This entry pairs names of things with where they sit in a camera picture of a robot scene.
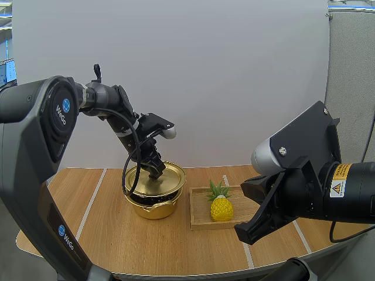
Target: pineapple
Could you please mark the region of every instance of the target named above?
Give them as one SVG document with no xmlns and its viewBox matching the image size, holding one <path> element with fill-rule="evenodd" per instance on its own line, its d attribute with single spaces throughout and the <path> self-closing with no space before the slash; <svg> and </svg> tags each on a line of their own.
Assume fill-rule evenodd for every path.
<svg viewBox="0 0 375 281">
<path fill-rule="evenodd" d="M 211 217 L 214 221 L 228 221 L 233 218 L 233 206 L 232 203 L 227 199 L 228 187 L 221 187 L 220 182 L 217 187 L 210 180 L 210 191 L 212 194 L 207 195 L 209 201 L 211 201 Z"/>
</svg>

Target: pot lid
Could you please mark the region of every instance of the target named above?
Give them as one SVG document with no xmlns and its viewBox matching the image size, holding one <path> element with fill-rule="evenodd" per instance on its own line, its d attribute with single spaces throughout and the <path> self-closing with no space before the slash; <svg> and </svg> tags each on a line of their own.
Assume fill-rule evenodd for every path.
<svg viewBox="0 0 375 281">
<path fill-rule="evenodd" d="M 158 179 L 149 177 L 149 172 L 142 170 L 139 174 L 137 187 L 133 194 L 139 196 L 164 196 L 175 192 L 186 181 L 185 171 L 178 165 L 163 161 L 165 169 Z M 130 190 L 136 174 L 137 166 L 129 169 L 125 174 L 125 187 Z"/>
</svg>

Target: black cable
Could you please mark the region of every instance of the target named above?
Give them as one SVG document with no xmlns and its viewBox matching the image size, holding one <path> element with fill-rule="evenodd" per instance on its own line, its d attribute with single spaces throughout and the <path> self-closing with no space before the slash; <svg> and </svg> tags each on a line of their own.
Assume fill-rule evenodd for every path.
<svg viewBox="0 0 375 281">
<path fill-rule="evenodd" d="M 371 140 L 371 135 L 374 131 L 374 124 L 375 124 L 375 115 L 374 115 L 374 118 L 373 118 L 373 122 L 372 122 L 372 125 L 371 125 L 371 130 L 370 130 L 370 135 L 367 139 L 367 142 L 366 142 L 366 146 L 364 148 L 364 152 L 363 152 L 363 156 L 362 156 L 362 160 L 361 160 L 361 163 L 363 163 L 364 161 L 364 158 L 366 157 L 366 153 L 367 153 L 367 150 L 369 149 L 369 144 L 370 144 L 370 140 Z M 375 229 L 375 225 L 372 226 L 372 227 L 369 227 L 368 229 L 365 229 L 363 231 L 360 231 L 356 234 L 353 234 L 351 236 L 348 236 L 346 238 L 342 238 L 342 239 L 334 239 L 333 238 L 333 230 L 335 229 L 335 225 L 336 225 L 336 221 L 332 221 L 332 224 L 330 225 L 330 230 L 329 230 L 329 240 L 332 242 L 332 243 L 338 243 L 338 242 L 344 242 L 344 241 L 347 241 L 349 239 L 352 239 L 354 237 L 357 237 L 361 234 L 364 234 L 366 233 L 367 231 L 370 231 L 370 230 L 373 230 Z"/>
<path fill-rule="evenodd" d="M 364 158 L 366 157 L 367 150 L 369 149 L 371 136 L 372 136 L 373 131 L 374 131 L 374 124 L 375 124 L 375 114 L 374 114 L 374 118 L 373 118 L 373 123 L 371 125 L 370 134 L 369 134 L 369 137 L 367 138 L 366 146 L 364 147 L 364 152 L 363 152 L 361 163 L 364 161 Z"/>
<path fill-rule="evenodd" d="M 329 230 L 329 240 L 330 240 L 332 243 L 344 242 L 344 241 L 347 241 L 347 240 L 352 239 L 352 238 L 354 238 L 354 237 L 357 237 L 357 236 L 359 236 L 359 235 L 361 235 L 361 234 L 364 234 L 364 233 L 367 232 L 367 231 L 370 231 L 370 230 L 372 230 L 372 229 L 375 229 L 375 225 L 374 225 L 374 226 L 372 226 L 372 227 L 370 227 L 370 228 L 368 228 L 368 229 L 365 229 L 365 230 L 363 230 L 363 231 L 360 231 L 360 232 L 358 232 L 358 233 L 356 233 L 356 234 L 353 234 L 353 235 L 351 235 L 351 236 L 348 236 L 348 237 L 346 237 L 346 238 L 342 238 L 342 239 L 334 239 L 334 238 L 333 238 L 333 230 L 335 229 L 335 225 L 336 225 L 336 221 L 332 221 L 332 224 L 330 225 L 330 230 Z"/>
<path fill-rule="evenodd" d="M 137 187 L 138 180 L 139 180 L 139 174 L 141 173 L 141 144 L 139 143 L 137 132 L 133 128 L 133 124 L 128 120 L 128 118 L 126 118 L 122 114 L 118 113 L 117 111 L 114 111 L 114 110 L 111 110 L 111 109 L 106 109 L 106 108 L 95 108 L 95 109 L 93 109 L 93 111 L 109 113 L 111 115 L 116 116 L 117 118 L 121 119 L 122 121 L 124 121 L 128 125 L 129 129 L 131 130 L 131 132 L 133 134 L 133 138 L 134 138 L 134 142 L 135 142 L 135 150 L 131 153 L 131 155 L 133 155 L 134 152 L 137 152 L 137 170 L 135 172 L 135 179 L 134 179 L 133 185 L 132 185 L 132 187 L 129 191 L 127 191 L 126 188 L 125 188 L 125 177 L 124 177 L 124 170 L 126 170 L 126 167 L 128 166 L 128 163 L 129 163 L 128 160 L 125 162 L 124 170 L 122 171 L 122 190 L 124 191 L 124 194 L 126 196 L 130 196 L 134 192 L 135 188 Z"/>
<path fill-rule="evenodd" d="M 156 130 L 155 132 L 153 132 L 152 134 L 150 134 L 145 140 L 143 140 L 140 144 L 139 144 L 139 146 L 141 146 L 141 145 L 143 145 L 145 142 L 147 142 L 148 140 L 150 140 L 151 138 L 153 138 L 154 136 L 157 136 L 157 135 L 159 135 L 160 133 L 162 132 L 162 130 Z M 127 169 L 128 169 L 128 164 L 129 164 L 129 162 L 130 162 L 130 159 L 133 157 L 133 155 L 134 155 L 134 153 L 137 151 L 137 149 L 134 149 L 133 151 L 132 151 L 132 153 L 129 153 L 129 156 L 128 156 L 128 159 L 126 160 L 126 162 L 125 162 L 125 165 L 124 165 L 124 168 L 123 168 L 123 170 L 122 170 L 122 190 L 123 190 L 123 192 L 124 192 L 124 194 L 126 195 L 126 196 L 130 196 L 133 192 L 134 192 L 134 190 L 135 190 L 135 188 L 133 189 L 133 187 L 134 187 L 134 185 L 133 185 L 133 187 L 131 188 L 131 190 L 129 191 L 129 192 L 127 192 L 127 189 L 126 189 L 126 186 L 125 186 L 125 174 L 126 174 L 126 172 L 127 172 Z"/>
</svg>

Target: floor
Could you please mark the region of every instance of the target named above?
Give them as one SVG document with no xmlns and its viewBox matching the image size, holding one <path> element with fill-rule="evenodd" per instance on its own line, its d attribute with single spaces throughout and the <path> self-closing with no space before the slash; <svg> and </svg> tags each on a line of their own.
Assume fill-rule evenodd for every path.
<svg viewBox="0 0 375 281">
<path fill-rule="evenodd" d="M 56 281 L 56 271 L 44 260 L 16 246 L 19 227 L 0 199 L 0 281 Z"/>
</svg>

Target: wooden table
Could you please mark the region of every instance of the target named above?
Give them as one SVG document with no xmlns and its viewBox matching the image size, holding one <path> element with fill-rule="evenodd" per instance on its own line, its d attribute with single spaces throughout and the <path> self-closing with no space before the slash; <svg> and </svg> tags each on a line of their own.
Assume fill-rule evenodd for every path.
<svg viewBox="0 0 375 281">
<path fill-rule="evenodd" d="M 189 189 L 227 177 L 230 185 L 256 176 L 252 166 L 185 169 L 186 184 L 176 211 L 162 220 L 136 215 L 121 188 L 122 169 L 64 169 L 48 188 L 69 228 L 93 263 L 117 273 L 205 275 L 272 265 L 292 256 L 309 257 L 332 246 L 330 222 L 297 219 L 253 246 L 234 229 L 191 231 Z M 336 224 L 335 238 L 367 225 Z M 17 246 L 40 253 L 20 232 Z"/>
</svg>

